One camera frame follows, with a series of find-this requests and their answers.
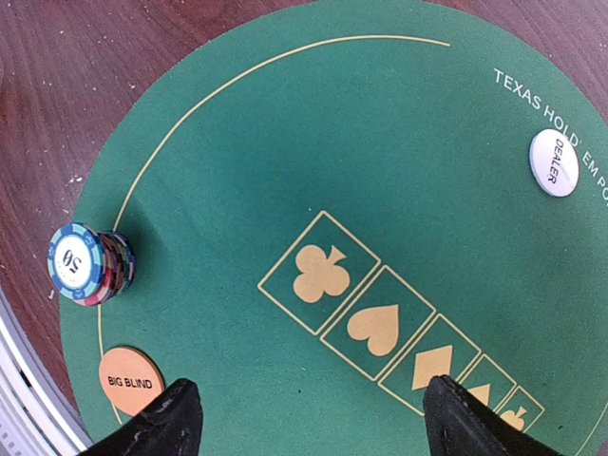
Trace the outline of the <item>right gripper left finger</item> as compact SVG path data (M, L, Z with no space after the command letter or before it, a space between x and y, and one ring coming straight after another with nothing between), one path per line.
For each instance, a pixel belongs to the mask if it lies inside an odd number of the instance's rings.
M197 455L202 430L198 386L180 378L126 424L82 453L88 456Z

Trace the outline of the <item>poker chip stack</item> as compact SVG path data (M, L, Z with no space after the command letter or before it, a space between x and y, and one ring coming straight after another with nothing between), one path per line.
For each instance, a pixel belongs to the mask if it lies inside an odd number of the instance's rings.
M47 269L58 292L73 302L98 306L129 288L137 260L127 238L71 222L52 236Z

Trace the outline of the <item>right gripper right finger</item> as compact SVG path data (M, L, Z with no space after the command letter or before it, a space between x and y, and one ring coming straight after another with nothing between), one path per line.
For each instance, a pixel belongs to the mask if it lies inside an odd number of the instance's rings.
M437 455L555 455L514 429L448 375L434 376L423 399L429 451Z

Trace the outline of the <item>orange big blind button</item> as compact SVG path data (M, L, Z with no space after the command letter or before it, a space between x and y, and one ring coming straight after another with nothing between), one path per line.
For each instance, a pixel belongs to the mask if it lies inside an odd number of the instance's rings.
M109 402L129 416L140 413L165 390L156 364L132 347L107 351L100 362L99 378Z

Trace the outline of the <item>white dealer button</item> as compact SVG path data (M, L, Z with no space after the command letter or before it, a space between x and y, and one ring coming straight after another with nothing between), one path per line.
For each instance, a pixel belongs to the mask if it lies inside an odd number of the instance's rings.
M572 144L558 130L544 129L532 139L529 162L537 184L547 195L565 198L576 189L579 160Z

